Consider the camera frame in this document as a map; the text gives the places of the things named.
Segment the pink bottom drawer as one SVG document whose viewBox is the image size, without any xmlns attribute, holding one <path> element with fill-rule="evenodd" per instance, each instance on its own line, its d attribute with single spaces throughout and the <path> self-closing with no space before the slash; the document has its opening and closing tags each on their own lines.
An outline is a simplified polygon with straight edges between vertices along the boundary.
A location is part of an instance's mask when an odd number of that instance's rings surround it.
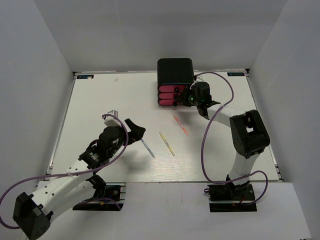
<svg viewBox="0 0 320 240">
<path fill-rule="evenodd" d="M 158 104 L 160 106 L 174 106 L 174 107 L 179 105 L 178 102 L 174 99 L 159 99 Z"/>
</svg>

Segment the pink drawer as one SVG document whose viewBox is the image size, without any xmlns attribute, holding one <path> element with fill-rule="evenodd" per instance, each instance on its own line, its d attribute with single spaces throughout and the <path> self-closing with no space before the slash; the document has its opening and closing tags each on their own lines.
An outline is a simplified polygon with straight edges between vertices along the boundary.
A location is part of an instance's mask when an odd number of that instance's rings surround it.
<svg viewBox="0 0 320 240">
<path fill-rule="evenodd" d="M 179 105 L 178 102 L 174 99 L 159 99 L 158 104 L 160 106 L 174 106 L 174 107 Z"/>
<path fill-rule="evenodd" d="M 158 91 L 161 93 L 180 93 L 185 88 L 185 85 L 161 85 L 158 88 Z"/>
<path fill-rule="evenodd" d="M 166 100 L 166 99 L 174 99 L 176 96 L 179 96 L 180 93 L 176 93 L 176 92 L 160 92 L 158 94 L 158 97 L 160 99 Z"/>
</svg>

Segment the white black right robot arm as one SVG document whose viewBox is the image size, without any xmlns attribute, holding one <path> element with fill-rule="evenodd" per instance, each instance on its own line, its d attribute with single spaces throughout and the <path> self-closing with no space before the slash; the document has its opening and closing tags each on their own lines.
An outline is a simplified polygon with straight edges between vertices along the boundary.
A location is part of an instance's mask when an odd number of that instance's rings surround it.
<svg viewBox="0 0 320 240">
<path fill-rule="evenodd" d="M 256 109 L 240 111 L 212 100 L 207 82 L 197 82 L 185 88 L 173 88 L 174 106 L 196 107 L 201 117 L 230 128 L 236 151 L 231 171 L 226 177 L 226 195 L 236 200 L 249 184 L 256 159 L 270 144 L 270 137 Z"/>
</svg>

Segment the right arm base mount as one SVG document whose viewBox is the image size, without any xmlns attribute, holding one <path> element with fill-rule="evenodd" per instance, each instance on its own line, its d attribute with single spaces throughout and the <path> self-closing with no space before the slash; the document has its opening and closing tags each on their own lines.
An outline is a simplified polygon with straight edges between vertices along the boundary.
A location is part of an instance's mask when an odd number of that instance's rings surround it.
<svg viewBox="0 0 320 240">
<path fill-rule="evenodd" d="M 253 186 L 250 183 L 235 187 L 228 184 L 210 184 L 204 189 L 208 196 L 211 213 L 256 212 L 257 205 Z"/>
</svg>

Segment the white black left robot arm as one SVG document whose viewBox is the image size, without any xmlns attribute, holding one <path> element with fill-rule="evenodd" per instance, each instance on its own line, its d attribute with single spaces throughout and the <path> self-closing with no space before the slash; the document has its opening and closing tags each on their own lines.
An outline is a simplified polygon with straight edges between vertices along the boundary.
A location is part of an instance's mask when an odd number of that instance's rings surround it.
<svg viewBox="0 0 320 240">
<path fill-rule="evenodd" d="M 79 158 L 43 188 L 21 193 L 15 201 L 13 220 L 30 240 L 37 240 L 61 214 L 80 203 L 102 200 L 109 195 L 106 182 L 98 175 L 119 149 L 140 141 L 146 129 L 129 118 L 126 127 L 118 119 L 104 116 L 106 128 Z"/>
</svg>

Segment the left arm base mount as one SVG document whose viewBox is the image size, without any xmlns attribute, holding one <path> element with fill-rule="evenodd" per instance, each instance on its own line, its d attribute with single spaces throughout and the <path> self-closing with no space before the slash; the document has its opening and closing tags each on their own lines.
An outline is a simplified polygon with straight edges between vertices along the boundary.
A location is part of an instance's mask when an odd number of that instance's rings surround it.
<svg viewBox="0 0 320 240">
<path fill-rule="evenodd" d="M 73 211 L 118 212 L 125 203 L 126 184 L 106 183 L 94 190 L 90 198 L 75 205 Z"/>
</svg>

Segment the pink top drawer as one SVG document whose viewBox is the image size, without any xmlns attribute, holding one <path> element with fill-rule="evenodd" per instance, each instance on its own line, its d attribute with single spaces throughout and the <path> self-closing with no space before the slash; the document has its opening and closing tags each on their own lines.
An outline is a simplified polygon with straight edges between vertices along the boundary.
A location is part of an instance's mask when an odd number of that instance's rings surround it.
<svg viewBox="0 0 320 240">
<path fill-rule="evenodd" d="M 158 88 L 158 91 L 161 93 L 180 93 L 185 88 L 185 85 L 161 85 Z"/>
</svg>

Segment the red thin pen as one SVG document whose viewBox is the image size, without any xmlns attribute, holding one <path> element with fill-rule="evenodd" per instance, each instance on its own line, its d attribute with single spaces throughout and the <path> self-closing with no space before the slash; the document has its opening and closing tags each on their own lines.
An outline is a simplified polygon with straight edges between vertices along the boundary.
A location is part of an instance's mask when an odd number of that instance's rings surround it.
<svg viewBox="0 0 320 240">
<path fill-rule="evenodd" d="M 186 128 L 182 125 L 182 123 L 180 122 L 180 120 L 178 119 L 177 116 L 173 115 L 174 120 L 177 122 L 177 124 L 179 125 L 179 127 L 182 129 L 182 131 L 189 137 L 189 133 L 186 130 Z"/>
</svg>

